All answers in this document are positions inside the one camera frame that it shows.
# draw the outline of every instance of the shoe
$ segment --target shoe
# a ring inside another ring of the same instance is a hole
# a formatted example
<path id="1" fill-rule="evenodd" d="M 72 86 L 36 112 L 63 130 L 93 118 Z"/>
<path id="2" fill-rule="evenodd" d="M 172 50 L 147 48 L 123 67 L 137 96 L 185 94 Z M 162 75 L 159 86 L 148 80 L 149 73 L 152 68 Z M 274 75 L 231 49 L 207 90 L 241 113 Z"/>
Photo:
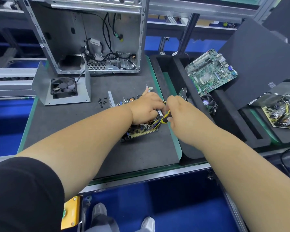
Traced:
<path id="1" fill-rule="evenodd" d="M 143 220 L 141 229 L 147 229 L 150 232 L 155 232 L 155 220 L 152 217 L 147 217 Z"/>
<path id="2" fill-rule="evenodd" d="M 106 207 L 103 203 L 98 203 L 93 207 L 92 210 L 92 219 L 99 215 L 99 214 L 103 214 L 107 216 L 107 211 L 106 211 Z"/>

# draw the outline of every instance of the pile of screws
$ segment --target pile of screws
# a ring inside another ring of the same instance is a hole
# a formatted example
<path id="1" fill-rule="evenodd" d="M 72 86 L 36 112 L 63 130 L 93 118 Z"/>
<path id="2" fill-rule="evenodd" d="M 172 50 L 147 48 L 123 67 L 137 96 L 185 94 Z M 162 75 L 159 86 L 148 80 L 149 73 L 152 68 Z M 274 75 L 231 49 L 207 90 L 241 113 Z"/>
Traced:
<path id="1" fill-rule="evenodd" d="M 102 102 L 102 101 L 101 101 L 101 98 L 100 98 L 99 101 L 98 101 L 98 103 L 100 104 L 101 108 L 103 108 L 103 105 L 102 105 L 102 104 L 105 104 L 106 101 Z"/>

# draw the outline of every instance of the blue floor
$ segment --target blue floor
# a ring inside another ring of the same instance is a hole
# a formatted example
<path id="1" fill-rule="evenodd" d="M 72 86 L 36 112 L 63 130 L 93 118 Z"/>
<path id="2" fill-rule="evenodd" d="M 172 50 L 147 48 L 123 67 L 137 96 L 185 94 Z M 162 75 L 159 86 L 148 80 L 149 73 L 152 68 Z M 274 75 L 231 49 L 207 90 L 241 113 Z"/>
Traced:
<path id="1" fill-rule="evenodd" d="M 160 37 L 147 37 L 145 50 L 157 52 L 159 42 Z M 178 39 L 171 38 L 165 51 L 176 51 L 178 44 Z M 219 50 L 223 44 L 224 41 L 191 39 L 187 52 Z M 17 153 L 32 103 L 33 100 L 0 101 L 0 156 Z M 220 188 L 207 179 L 206 171 L 111 189 L 95 193 L 92 198 L 91 210 L 94 204 L 104 203 L 108 215 L 124 232 L 138 230 L 146 216 L 155 218 L 157 232 L 237 231 Z"/>

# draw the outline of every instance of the black sleeve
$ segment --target black sleeve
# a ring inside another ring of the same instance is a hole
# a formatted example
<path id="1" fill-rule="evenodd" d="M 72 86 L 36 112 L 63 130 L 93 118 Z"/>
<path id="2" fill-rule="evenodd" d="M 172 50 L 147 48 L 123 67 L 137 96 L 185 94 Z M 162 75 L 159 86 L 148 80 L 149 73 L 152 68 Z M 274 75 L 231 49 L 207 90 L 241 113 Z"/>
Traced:
<path id="1" fill-rule="evenodd" d="M 60 231 L 64 190 L 41 161 L 15 157 L 0 163 L 0 232 Z"/>

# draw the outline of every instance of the computer case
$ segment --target computer case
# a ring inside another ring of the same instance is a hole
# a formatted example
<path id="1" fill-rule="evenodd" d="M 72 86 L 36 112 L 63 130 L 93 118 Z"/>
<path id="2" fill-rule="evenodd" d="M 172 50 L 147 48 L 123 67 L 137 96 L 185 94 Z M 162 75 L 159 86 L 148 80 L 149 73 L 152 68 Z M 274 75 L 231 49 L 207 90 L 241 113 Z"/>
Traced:
<path id="1" fill-rule="evenodd" d="M 55 74 L 140 71 L 149 0 L 18 1 Z"/>

